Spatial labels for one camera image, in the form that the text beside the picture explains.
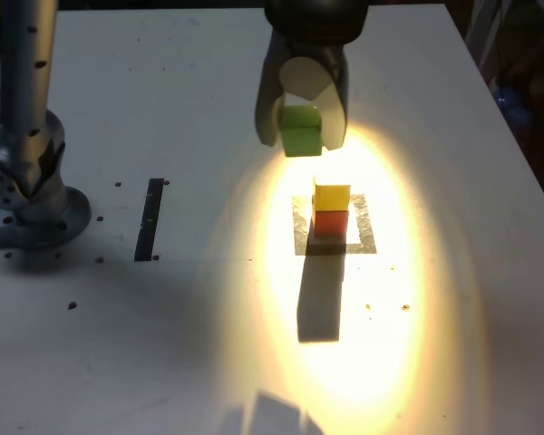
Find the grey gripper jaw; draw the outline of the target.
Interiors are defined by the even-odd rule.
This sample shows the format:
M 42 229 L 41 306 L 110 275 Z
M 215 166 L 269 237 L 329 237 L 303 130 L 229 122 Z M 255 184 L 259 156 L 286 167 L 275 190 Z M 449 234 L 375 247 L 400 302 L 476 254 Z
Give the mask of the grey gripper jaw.
M 320 114 L 320 139 L 328 150 L 343 146 L 347 126 L 348 65 L 344 48 L 296 44 L 279 72 L 286 92 L 315 106 Z
M 287 38 L 280 32 L 273 32 L 262 66 L 255 109 L 257 135 L 268 147 L 274 147 L 278 140 L 279 119 L 286 97 L 280 71 L 290 58 Z

